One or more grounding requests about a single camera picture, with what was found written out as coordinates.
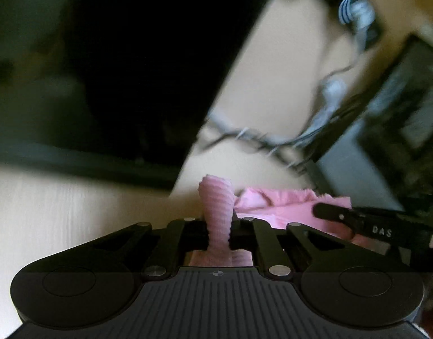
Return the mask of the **computer tower case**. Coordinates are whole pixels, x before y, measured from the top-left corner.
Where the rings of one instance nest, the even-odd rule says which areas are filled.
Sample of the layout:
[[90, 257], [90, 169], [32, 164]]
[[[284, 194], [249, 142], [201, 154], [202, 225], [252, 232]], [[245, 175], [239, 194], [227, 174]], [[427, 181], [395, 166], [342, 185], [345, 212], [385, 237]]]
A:
[[308, 149], [321, 193], [353, 206], [433, 213], [433, 46], [411, 34], [380, 78]]

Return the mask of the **black computer monitor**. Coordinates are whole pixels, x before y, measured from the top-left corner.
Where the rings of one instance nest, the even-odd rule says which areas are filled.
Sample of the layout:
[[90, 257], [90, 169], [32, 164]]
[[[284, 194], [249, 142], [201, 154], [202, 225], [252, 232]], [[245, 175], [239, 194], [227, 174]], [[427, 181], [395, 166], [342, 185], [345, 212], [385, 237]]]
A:
[[0, 0], [0, 164], [170, 191], [268, 0]]

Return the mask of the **pink ribbed garment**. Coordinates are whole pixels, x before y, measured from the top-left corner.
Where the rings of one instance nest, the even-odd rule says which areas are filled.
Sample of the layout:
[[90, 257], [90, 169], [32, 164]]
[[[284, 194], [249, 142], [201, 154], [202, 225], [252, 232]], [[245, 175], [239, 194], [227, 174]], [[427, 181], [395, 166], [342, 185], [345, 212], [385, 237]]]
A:
[[318, 196], [311, 189], [246, 188], [239, 196], [233, 192], [229, 180], [207, 175], [199, 184], [199, 196], [204, 209], [204, 220], [209, 232], [209, 246], [205, 251], [195, 250], [189, 266], [248, 267], [252, 254], [246, 249], [231, 250], [229, 235], [236, 213], [240, 217], [257, 217], [276, 229], [298, 222], [316, 230], [370, 248], [372, 240], [356, 234], [342, 223], [315, 217], [312, 208], [317, 203], [351, 208], [349, 197]]

